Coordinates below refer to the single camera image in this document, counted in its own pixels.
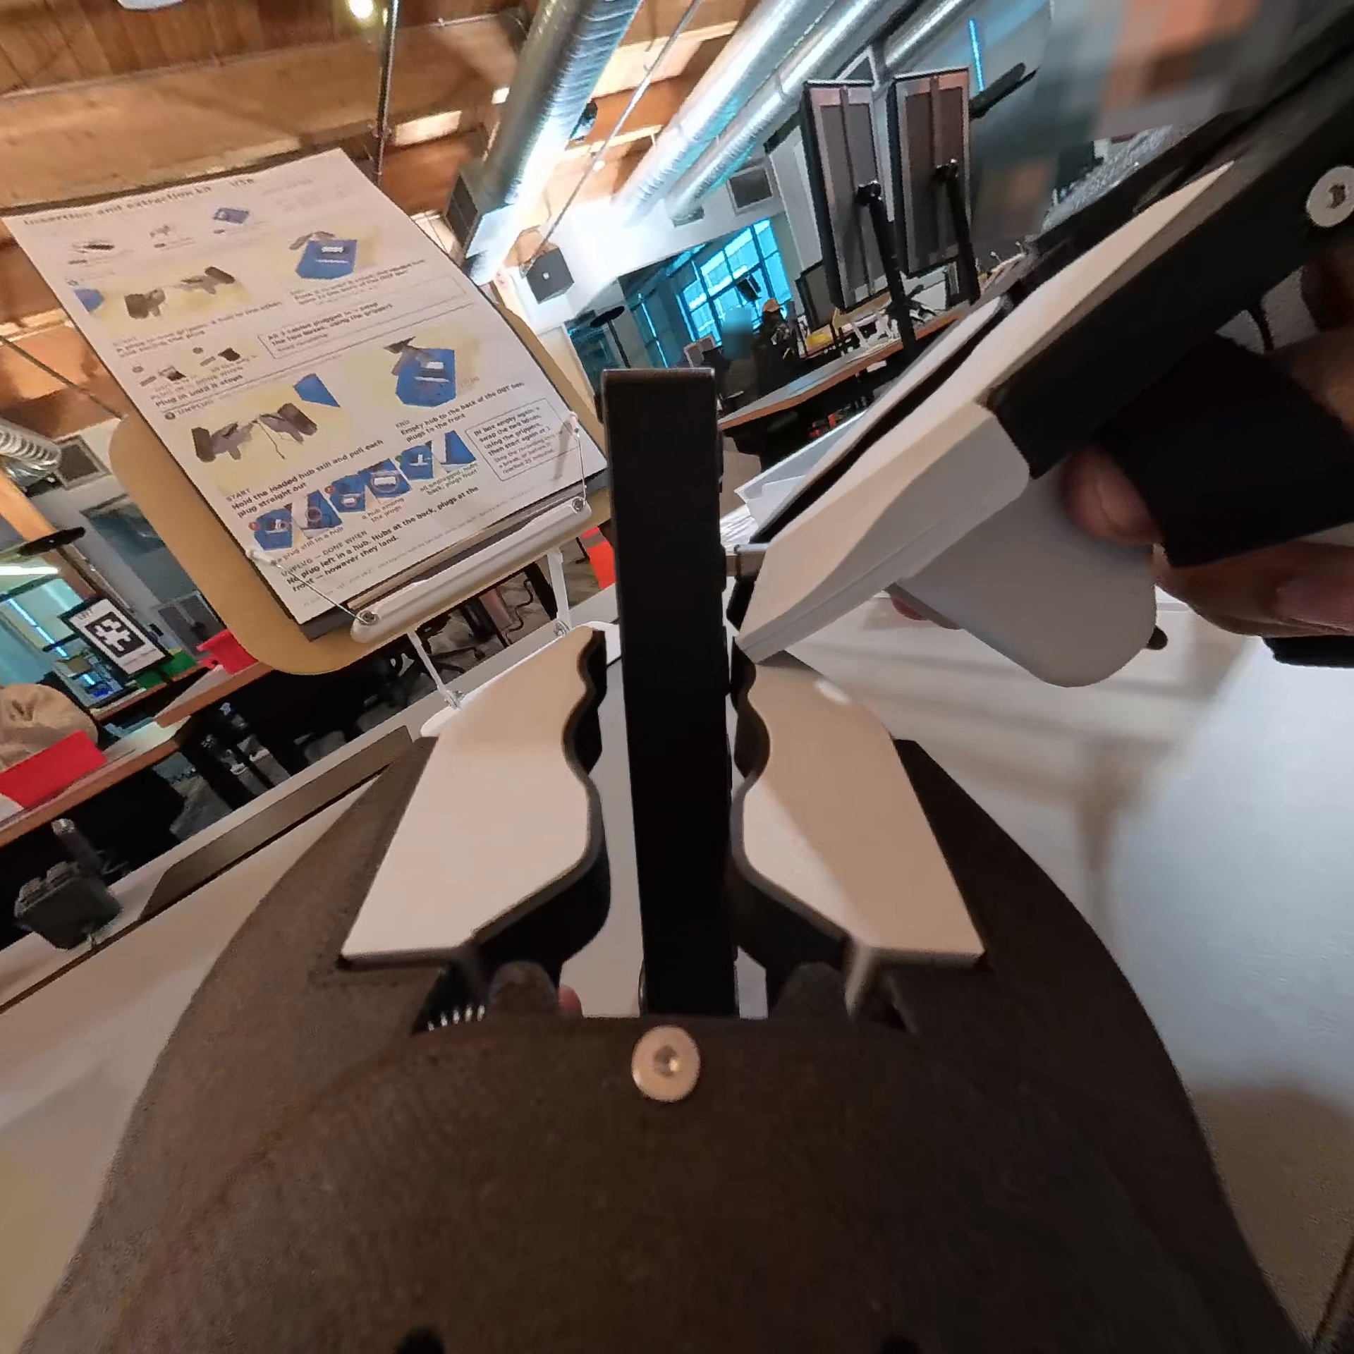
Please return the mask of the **white board stand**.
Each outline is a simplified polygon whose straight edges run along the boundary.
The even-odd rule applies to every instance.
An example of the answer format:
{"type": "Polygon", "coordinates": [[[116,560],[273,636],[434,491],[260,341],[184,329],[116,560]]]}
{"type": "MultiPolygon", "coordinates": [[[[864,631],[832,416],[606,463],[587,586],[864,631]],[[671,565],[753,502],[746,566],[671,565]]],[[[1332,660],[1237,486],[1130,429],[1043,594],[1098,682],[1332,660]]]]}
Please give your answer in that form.
{"type": "Polygon", "coordinates": [[[437,734],[471,700],[471,686],[493,682],[497,670],[468,679],[445,676],[422,631],[526,574],[535,599],[553,611],[534,639],[551,645],[569,636],[582,620],[574,620],[568,600],[563,549],[589,533],[600,536],[611,518],[611,470],[603,460],[595,476],[569,476],[545,503],[513,515],[463,549],[440,552],[371,599],[340,603],[331,586],[303,581],[323,603],[323,615],[308,624],[297,624],[273,597],[279,584],[300,581],[298,553],[252,545],[247,557],[263,582],[227,582],[229,628],[260,665],[306,679],[352,670],[387,650],[411,652],[442,702],[426,726],[427,734],[437,734]]]}

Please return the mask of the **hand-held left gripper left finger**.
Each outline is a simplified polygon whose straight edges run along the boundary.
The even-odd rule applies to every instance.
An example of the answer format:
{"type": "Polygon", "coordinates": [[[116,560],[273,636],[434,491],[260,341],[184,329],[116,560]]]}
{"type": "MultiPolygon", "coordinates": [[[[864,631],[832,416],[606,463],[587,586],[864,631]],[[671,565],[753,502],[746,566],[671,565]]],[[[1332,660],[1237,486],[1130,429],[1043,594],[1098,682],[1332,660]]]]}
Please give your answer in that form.
{"type": "Polygon", "coordinates": [[[431,721],[429,757],[344,940],[353,969],[564,963],[608,911],[590,779],[611,624],[582,624],[431,721]]]}

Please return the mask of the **silver ventilation duct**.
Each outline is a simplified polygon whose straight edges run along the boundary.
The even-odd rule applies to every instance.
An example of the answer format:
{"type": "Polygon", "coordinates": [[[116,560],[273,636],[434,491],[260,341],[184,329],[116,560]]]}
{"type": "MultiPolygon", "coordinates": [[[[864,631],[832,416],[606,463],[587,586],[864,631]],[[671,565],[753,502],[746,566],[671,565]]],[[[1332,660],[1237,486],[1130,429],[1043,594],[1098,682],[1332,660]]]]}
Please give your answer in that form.
{"type": "Polygon", "coordinates": [[[637,9],[637,2],[537,5],[487,152],[461,170],[447,207],[476,281],[505,262],[637,9]]]}
{"type": "Polygon", "coordinates": [[[840,75],[879,41],[879,73],[898,72],[969,7],[758,4],[614,196],[618,220],[635,225],[663,204],[687,223],[792,118],[809,81],[840,75]]]}

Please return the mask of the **clear plastic box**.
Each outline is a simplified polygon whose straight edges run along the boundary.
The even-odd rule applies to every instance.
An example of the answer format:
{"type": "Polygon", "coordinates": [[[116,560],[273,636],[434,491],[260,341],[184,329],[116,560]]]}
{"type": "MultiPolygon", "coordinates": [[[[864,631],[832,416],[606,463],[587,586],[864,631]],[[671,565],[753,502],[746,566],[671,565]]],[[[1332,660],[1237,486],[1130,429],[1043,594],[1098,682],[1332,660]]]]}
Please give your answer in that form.
{"type": "Polygon", "coordinates": [[[763,529],[808,481],[813,481],[817,470],[819,463],[787,458],[738,487],[735,495],[756,528],[763,529]]]}

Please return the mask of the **printed instruction sheet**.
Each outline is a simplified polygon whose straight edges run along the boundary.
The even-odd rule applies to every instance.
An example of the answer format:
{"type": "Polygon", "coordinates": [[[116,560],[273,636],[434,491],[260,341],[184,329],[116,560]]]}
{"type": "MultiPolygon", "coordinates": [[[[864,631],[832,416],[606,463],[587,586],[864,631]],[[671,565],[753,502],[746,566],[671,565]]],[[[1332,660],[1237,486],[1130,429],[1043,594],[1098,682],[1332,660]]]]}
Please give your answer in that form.
{"type": "Polygon", "coordinates": [[[344,152],[5,228],[300,626],[382,637],[595,524],[566,391],[344,152]]]}

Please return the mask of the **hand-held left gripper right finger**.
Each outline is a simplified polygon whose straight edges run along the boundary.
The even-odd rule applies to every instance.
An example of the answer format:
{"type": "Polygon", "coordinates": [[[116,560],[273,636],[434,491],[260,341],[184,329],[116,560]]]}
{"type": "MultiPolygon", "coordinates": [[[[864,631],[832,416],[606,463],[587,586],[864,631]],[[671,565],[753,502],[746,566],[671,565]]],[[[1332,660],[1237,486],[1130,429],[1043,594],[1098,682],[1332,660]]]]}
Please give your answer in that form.
{"type": "Polygon", "coordinates": [[[975,968],[985,944],[875,713],[798,661],[751,668],[737,707],[738,945],[769,977],[834,969],[846,1006],[896,968],[975,968]]]}

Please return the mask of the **distant red bin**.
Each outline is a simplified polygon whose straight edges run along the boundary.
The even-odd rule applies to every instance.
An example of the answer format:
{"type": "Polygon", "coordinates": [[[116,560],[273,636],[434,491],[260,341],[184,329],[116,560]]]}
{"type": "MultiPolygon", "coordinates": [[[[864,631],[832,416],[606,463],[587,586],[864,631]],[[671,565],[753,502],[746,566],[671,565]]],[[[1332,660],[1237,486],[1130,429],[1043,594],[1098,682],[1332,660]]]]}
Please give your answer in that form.
{"type": "Polygon", "coordinates": [[[2,771],[2,818],[15,818],[50,802],[107,763],[92,737],[69,734],[60,739],[2,771]]]}

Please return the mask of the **black USB hub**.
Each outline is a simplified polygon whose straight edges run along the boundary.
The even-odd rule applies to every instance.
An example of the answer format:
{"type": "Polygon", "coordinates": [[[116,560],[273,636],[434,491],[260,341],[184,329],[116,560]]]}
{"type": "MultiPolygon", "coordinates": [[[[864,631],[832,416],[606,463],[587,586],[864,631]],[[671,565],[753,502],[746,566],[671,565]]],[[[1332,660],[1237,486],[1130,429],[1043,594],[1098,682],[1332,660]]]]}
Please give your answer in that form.
{"type": "Polygon", "coordinates": [[[734,765],[716,383],[614,370],[601,408],[645,1010],[727,1019],[738,1002],[724,892],[734,765]]]}

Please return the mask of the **black monitor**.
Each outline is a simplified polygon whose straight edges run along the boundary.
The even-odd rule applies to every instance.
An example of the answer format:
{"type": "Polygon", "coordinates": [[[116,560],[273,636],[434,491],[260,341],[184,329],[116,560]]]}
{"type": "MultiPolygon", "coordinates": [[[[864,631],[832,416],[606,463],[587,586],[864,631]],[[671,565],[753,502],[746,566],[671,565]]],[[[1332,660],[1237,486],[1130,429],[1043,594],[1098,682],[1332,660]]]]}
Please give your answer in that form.
{"type": "Polygon", "coordinates": [[[809,81],[801,94],[801,134],[827,292],[838,312],[887,294],[887,267],[872,209],[863,196],[883,189],[872,89],[864,81],[809,81]]]}
{"type": "Polygon", "coordinates": [[[971,75],[945,68],[895,80],[887,91],[895,233],[906,278],[942,267],[954,296],[977,302],[971,225],[971,75]]]}

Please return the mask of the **light grey desk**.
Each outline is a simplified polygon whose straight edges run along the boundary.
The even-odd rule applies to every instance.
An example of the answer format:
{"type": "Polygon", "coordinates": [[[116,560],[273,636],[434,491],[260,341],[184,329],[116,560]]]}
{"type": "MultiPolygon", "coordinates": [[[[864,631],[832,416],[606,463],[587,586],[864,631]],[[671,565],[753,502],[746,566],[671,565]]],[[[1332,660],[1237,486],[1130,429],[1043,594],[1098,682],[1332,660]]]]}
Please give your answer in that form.
{"type": "MultiPolygon", "coordinates": [[[[1246,1242],[1299,1334],[1351,1237],[1351,673],[1278,665],[1164,600],[1161,653],[1046,687],[874,602],[800,645],[916,740],[1074,902],[1188,1085],[1246,1242]]],[[[260,898],[366,784],[134,926],[166,871],[342,776],[308,773],[119,886],[86,958],[3,952],[3,1351],[58,1285],[148,1073],[260,898]]]]}

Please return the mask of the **black white marker tag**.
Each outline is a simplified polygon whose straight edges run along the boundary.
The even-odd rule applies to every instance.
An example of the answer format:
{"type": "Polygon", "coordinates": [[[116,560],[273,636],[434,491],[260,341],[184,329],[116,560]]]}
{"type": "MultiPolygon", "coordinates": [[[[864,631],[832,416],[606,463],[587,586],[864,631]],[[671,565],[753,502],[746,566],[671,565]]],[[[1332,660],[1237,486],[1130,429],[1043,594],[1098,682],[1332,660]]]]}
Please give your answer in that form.
{"type": "Polygon", "coordinates": [[[60,620],[128,681],[161,668],[171,658],[166,649],[110,599],[82,600],[76,608],[61,613],[60,620]]]}

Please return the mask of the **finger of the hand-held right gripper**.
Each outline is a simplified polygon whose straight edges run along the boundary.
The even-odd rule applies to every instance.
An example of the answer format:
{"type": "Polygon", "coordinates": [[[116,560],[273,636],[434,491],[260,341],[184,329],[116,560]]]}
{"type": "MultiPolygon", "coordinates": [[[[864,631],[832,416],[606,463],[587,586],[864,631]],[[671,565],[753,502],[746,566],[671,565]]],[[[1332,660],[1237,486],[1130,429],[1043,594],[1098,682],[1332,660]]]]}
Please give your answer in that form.
{"type": "MultiPolygon", "coordinates": [[[[1222,162],[1053,271],[1040,275],[1025,260],[1003,279],[1004,291],[945,329],[887,387],[872,413],[842,433],[792,500],[817,500],[911,418],[946,415],[961,405],[995,415],[1030,468],[1029,486],[996,515],[1022,500],[1185,352],[1191,339],[1180,299],[1185,284],[1177,276],[1214,273],[1212,288],[1230,289],[1230,268],[1203,258],[1232,231],[1235,205],[1253,180],[1243,162],[1222,162]]],[[[766,549],[774,526],[796,513],[792,500],[755,534],[758,547],[766,549]]]]}
{"type": "Polygon", "coordinates": [[[738,624],[755,665],[903,582],[1012,503],[1030,483],[995,415],[961,405],[883,436],[814,502],[774,526],[738,624]]]}

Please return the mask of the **person's right hand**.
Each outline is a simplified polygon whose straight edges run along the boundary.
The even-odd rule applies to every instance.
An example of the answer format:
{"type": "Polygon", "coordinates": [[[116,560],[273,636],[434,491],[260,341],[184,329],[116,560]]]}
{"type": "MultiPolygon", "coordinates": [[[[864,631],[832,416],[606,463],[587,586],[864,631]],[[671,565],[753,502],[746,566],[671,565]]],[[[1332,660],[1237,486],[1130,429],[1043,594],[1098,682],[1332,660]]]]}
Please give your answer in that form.
{"type": "Polygon", "coordinates": [[[1156,582],[1214,628],[1264,641],[1353,636],[1353,552],[1293,542],[1214,565],[1177,568],[1162,534],[1117,465],[1098,449],[1072,457],[1062,471],[1069,516],[1090,536],[1151,549],[1156,582]]]}

